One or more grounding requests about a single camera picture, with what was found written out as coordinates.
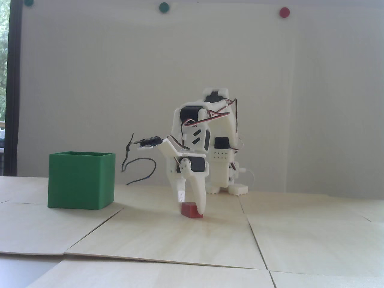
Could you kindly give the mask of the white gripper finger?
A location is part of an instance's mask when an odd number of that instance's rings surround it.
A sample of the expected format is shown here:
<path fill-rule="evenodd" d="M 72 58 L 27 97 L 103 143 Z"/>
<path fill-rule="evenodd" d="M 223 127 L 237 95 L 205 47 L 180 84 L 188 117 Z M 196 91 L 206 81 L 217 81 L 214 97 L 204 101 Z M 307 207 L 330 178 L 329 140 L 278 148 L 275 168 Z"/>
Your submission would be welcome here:
<path fill-rule="evenodd" d="M 181 174 L 192 187 L 196 208 L 200 215 L 204 214 L 207 202 L 205 186 L 207 163 L 205 161 L 203 162 L 202 168 L 202 172 L 196 172 L 192 170 L 192 162 L 190 160 L 181 161 Z"/>
<path fill-rule="evenodd" d="M 171 177 L 171 188 L 178 203 L 185 202 L 185 185 L 184 177 Z"/>

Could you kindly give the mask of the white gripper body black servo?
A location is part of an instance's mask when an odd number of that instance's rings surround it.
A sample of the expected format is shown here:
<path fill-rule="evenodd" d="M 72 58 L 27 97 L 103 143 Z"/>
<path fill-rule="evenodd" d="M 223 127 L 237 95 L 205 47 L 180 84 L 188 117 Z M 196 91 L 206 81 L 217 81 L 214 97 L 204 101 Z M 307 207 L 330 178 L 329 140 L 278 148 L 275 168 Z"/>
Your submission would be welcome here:
<path fill-rule="evenodd" d="M 167 177 L 188 180 L 193 173 L 203 174 L 207 170 L 207 162 L 203 157 L 171 156 L 167 158 Z"/>

